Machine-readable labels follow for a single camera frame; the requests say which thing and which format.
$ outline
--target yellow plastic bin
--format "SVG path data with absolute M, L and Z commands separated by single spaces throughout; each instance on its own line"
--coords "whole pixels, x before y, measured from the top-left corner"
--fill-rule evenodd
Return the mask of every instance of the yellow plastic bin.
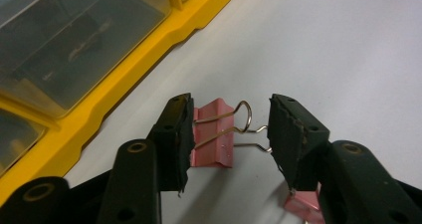
M 0 116 L 32 128 L 0 142 L 20 150 L 2 164 L 0 204 L 27 181 L 66 174 L 124 94 L 229 1 L 0 0 Z

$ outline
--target pink binder clip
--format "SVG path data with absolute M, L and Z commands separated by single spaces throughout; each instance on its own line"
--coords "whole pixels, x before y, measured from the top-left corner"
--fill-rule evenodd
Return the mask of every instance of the pink binder clip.
M 318 191 L 297 191 L 288 197 L 284 207 L 308 223 L 324 224 L 317 197 Z
M 243 129 L 234 126 L 233 118 L 241 105 L 248 109 L 248 120 Z M 201 109 L 195 108 L 193 133 L 196 145 L 191 153 L 191 166 L 232 167 L 233 132 L 246 132 L 251 118 L 251 108 L 244 101 L 235 109 L 220 98 Z

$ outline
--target white table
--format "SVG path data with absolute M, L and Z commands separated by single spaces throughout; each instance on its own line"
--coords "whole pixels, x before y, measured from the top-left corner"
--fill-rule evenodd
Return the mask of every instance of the white table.
M 276 93 L 300 101 L 331 141 L 366 145 L 393 177 L 422 188 L 421 75 L 422 0 L 232 0 L 109 115 L 66 178 L 76 185 L 110 169 L 176 95 L 191 93 L 197 107 L 246 100 L 257 127 Z M 268 145 L 265 133 L 235 141 Z M 181 198 L 162 193 L 163 223 L 301 222 L 281 208 L 284 177 L 269 154 L 239 147 L 234 158 L 232 169 L 191 168 Z

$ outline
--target screw hole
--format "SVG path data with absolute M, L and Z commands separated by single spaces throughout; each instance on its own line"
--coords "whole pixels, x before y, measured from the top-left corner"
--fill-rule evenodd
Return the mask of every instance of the screw hole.
M 394 221 L 396 221 L 398 223 L 408 223 L 409 222 L 409 219 L 407 218 L 407 216 L 404 215 L 403 213 L 399 212 L 399 211 L 390 210 L 388 212 L 388 215 L 391 217 L 391 219 L 393 219 Z
M 147 145 L 142 142 L 133 143 L 131 146 L 127 148 L 128 152 L 142 152 L 146 150 Z
M 26 191 L 23 198 L 27 202 L 38 201 L 50 195 L 53 190 L 54 185 L 52 183 L 41 183 Z
M 123 208 L 117 213 L 117 220 L 128 221 L 134 217 L 135 213 L 130 208 Z
M 359 154 L 362 153 L 362 149 L 360 149 L 360 147 L 354 145 L 354 144 L 350 144 L 350 143 L 345 143 L 342 145 L 342 147 L 344 149 L 346 149 L 348 152 L 351 152 L 353 154 Z

